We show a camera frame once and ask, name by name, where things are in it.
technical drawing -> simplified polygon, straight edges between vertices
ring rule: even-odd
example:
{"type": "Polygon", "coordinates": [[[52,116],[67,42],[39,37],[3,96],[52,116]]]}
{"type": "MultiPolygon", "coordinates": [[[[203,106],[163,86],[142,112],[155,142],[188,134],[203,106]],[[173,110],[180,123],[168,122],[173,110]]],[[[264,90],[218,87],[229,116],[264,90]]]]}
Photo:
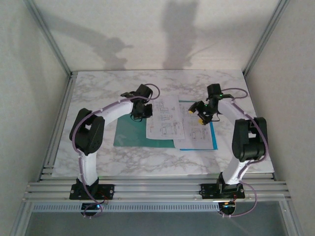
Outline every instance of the technical drawing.
{"type": "Polygon", "coordinates": [[[163,100],[158,102],[158,107],[159,107],[159,110],[161,112],[164,112],[164,113],[168,112],[168,108],[164,107],[164,101],[163,100]]]}
{"type": "Polygon", "coordinates": [[[184,117],[197,117],[198,116],[195,113],[192,113],[192,114],[189,113],[188,109],[185,106],[182,106],[181,104],[180,104],[180,110],[184,117]]]}
{"type": "Polygon", "coordinates": [[[172,128],[171,123],[162,123],[161,125],[162,125],[162,134],[163,135],[167,135],[167,134],[171,133],[171,130],[169,130],[172,128]]]}
{"type": "Polygon", "coordinates": [[[160,115],[159,116],[159,120],[170,120],[170,119],[171,119],[170,115],[160,115]]]}
{"type": "Polygon", "coordinates": [[[192,128],[191,129],[191,138],[194,140],[194,141],[197,141],[197,140],[205,140],[206,139],[206,133],[205,133],[205,130],[204,129],[195,129],[195,128],[192,128]]]}

gray wall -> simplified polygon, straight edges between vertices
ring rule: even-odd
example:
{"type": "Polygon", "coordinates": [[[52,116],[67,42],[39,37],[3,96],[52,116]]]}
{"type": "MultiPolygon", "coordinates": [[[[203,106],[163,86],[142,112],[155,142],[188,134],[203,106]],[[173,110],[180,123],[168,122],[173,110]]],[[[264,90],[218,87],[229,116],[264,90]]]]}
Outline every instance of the gray wall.
{"type": "Polygon", "coordinates": [[[36,181],[66,75],[23,1],[0,3],[0,235],[36,181]]]}
{"type": "Polygon", "coordinates": [[[276,174],[306,235],[315,235],[315,3],[291,0],[247,79],[268,121],[276,174]]]}
{"type": "Polygon", "coordinates": [[[35,0],[72,70],[240,69],[278,0],[35,0]]]}

wire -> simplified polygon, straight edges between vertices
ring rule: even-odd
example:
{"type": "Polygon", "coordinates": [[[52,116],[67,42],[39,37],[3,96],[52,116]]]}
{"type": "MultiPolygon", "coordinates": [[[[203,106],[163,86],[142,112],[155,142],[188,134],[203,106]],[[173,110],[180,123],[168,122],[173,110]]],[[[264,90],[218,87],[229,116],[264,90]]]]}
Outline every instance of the wire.
{"type": "Polygon", "coordinates": [[[134,122],[139,123],[139,122],[141,122],[141,121],[142,121],[142,118],[141,118],[141,119],[139,119],[140,121],[137,121],[137,119],[134,119],[134,118],[132,118],[132,117],[133,117],[133,115],[130,115],[130,119],[132,119],[134,122]]]}
{"type": "Polygon", "coordinates": [[[242,88],[225,88],[225,89],[222,89],[221,91],[227,91],[227,90],[239,90],[239,91],[242,91],[242,92],[245,93],[244,96],[234,97],[234,98],[233,98],[233,101],[234,101],[235,99],[242,99],[242,98],[248,97],[248,92],[247,92],[245,89],[242,89],[242,88]]]}
{"type": "MultiPolygon", "coordinates": [[[[102,192],[98,192],[98,193],[100,193],[100,194],[104,197],[103,202],[99,203],[99,207],[101,207],[101,205],[102,205],[106,200],[107,200],[107,202],[106,202],[105,204],[108,205],[108,199],[107,199],[107,197],[105,196],[105,194],[103,194],[102,192]]],[[[84,216],[84,217],[86,216],[87,210],[88,210],[90,207],[92,207],[92,206],[95,206],[95,203],[92,203],[92,204],[88,205],[88,206],[84,209],[84,211],[83,211],[83,216],[84,216]]]]}
{"type": "Polygon", "coordinates": [[[211,122],[219,122],[220,121],[220,118],[219,118],[219,115],[218,115],[218,113],[216,113],[216,115],[217,115],[217,120],[212,120],[211,122]]]}
{"type": "Polygon", "coordinates": [[[147,85],[151,85],[151,86],[154,86],[156,89],[157,89],[157,96],[154,97],[154,98],[146,98],[146,97],[143,97],[143,96],[134,96],[134,97],[128,97],[128,98],[124,98],[122,100],[119,100],[119,101],[116,101],[116,102],[113,102],[112,104],[109,104],[107,105],[106,107],[103,107],[97,111],[94,111],[94,112],[91,112],[90,114],[88,114],[86,117],[84,117],[82,120],[80,120],[80,122],[77,124],[77,126],[74,128],[73,130],[73,134],[72,134],[72,147],[73,149],[79,154],[79,169],[80,169],[80,176],[81,176],[81,181],[82,181],[82,184],[83,184],[83,187],[84,187],[84,190],[86,191],[87,195],[89,196],[89,198],[91,200],[93,200],[95,202],[95,204],[97,205],[100,205],[100,212],[95,214],[93,217],[97,217],[99,215],[101,215],[101,213],[103,212],[103,207],[102,205],[90,194],[88,188],[86,187],[86,182],[85,182],[85,179],[84,179],[84,174],[83,174],[83,162],[82,162],[82,152],[80,150],[77,149],[77,147],[75,146],[75,135],[76,133],[78,132],[78,129],[79,127],[88,119],[90,118],[91,116],[93,115],[96,115],[96,114],[99,114],[99,113],[102,113],[104,111],[106,111],[107,109],[117,105],[117,104],[120,104],[121,102],[126,102],[126,101],[130,101],[132,99],[135,99],[135,98],[142,98],[142,99],[145,99],[145,100],[155,100],[159,97],[160,95],[160,89],[154,85],[154,84],[145,84],[146,86],[147,85]]]}
{"type": "MultiPolygon", "coordinates": [[[[245,182],[243,182],[243,181],[241,180],[242,174],[247,170],[247,168],[248,168],[250,165],[256,164],[256,163],[260,163],[260,162],[266,160],[266,158],[269,156],[269,149],[268,149],[267,140],[266,140],[265,136],[263,135],[261,129],[259,128],[258,124],[256,123],[256,121],[255,121],[250,115],[248,115],[242,108],[240,108],[238,105],[236,105],[236,103],[234,102],[235,99],[246,98],[246,97],[248,96],[248,92],[247,92],[246,90],[242,89],[242,88],[226,88],[226,89],[223,89],[222,91],[226,91],[226,90],[240,90],[240,91],[245,92],[246,95],[244,95],[244,96],[234,97],[234,98],[231,100],[232,105],[233,105],[240,113],[242,113],[243,115],[245,115],[248,119],[250,119],[250,120],[252,121],[252,123],[254,124],[255,128],[257,129],[257,131],[258,131],[259,135],[261,136],[262,141],[264,142],[264,145],[265,145],[265,154],[264,154],[264,157],[261,158],[260,160],[251,161],[251,162],[247,163],[247,165],[246,165],[245,167],[243,167],[243,168],[239,171],[239,173],[238,173],[238,175],[237,175],[238,181],[239,181],[242,185],[246,185],[246,186],[248,186],[250,189],[252,189],[252,191],[254,192],[254,195],[255,195],[255,202],[254,202],[254,205],[252,206],[251,209],[249,209],[248,211],[245,211],[245,212],[243,212],[243,213],[237,214],[237,215],[229,215],[229,217],[238,217],[238,216],[246,215],[246,214],[252,212],[252,211],[255,209],[256,205],[257,205],[257,199],[258,199],[256,190],[255,190],[250,184],[245,183],[245,182]]],[[[225,216],[225,214],[224,214],[222,211],[219,211],[219,213],[220,213],[223,217],[225,216]]]]}

glass panel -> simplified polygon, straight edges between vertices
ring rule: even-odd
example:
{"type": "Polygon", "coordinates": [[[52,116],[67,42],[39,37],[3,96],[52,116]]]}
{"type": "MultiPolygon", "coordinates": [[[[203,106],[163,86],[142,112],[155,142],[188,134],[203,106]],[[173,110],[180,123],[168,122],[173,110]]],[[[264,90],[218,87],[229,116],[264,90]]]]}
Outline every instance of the glass panel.
{"type": "MultiPolygon", "coordinates": [[[[253,203],[237,203],[235,213],[253,203]]],[[[286,236],[278,202],[260,202],[256,209],[241,217],[224,218],[216,212],[182,213],[105,213],[84,219],[79,213],[33,213],[27,236],[286,236]]]]}

paper sheet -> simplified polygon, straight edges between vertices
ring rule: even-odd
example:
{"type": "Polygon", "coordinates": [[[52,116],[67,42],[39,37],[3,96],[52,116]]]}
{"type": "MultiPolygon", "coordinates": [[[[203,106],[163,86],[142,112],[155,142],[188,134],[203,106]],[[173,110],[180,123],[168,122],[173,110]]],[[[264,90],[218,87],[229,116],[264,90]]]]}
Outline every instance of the paper sheet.
{"type": "Polygon", "coordinates": [[[148,139],[184,139],[178,96],[163,96],[152,101],[153,116],[147,119],[148,139]]]}
{"type": "Polygon", "coordinates": [[[198,122],[196,113],[190,114],[189,107],[193,102],[180,102],[179,107],[184,124],[184,139],[174,140],[174,146],[178,149],[203,149],[213,150],[213,141],[210,125],[202,125],[198,122]]]}

